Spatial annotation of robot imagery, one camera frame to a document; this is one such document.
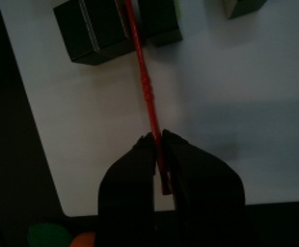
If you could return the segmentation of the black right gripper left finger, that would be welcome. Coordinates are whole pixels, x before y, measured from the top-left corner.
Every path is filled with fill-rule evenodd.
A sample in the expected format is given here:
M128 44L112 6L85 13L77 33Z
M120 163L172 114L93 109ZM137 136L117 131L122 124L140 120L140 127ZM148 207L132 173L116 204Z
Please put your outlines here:
M110 165L97 192L96 247L154 246L152 134Z

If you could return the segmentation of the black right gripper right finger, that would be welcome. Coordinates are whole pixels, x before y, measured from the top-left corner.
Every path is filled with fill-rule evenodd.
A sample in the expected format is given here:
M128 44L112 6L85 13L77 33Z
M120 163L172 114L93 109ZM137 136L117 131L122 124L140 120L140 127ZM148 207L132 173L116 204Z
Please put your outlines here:
M184 246L256 247L237 173L166 130L162 143Z

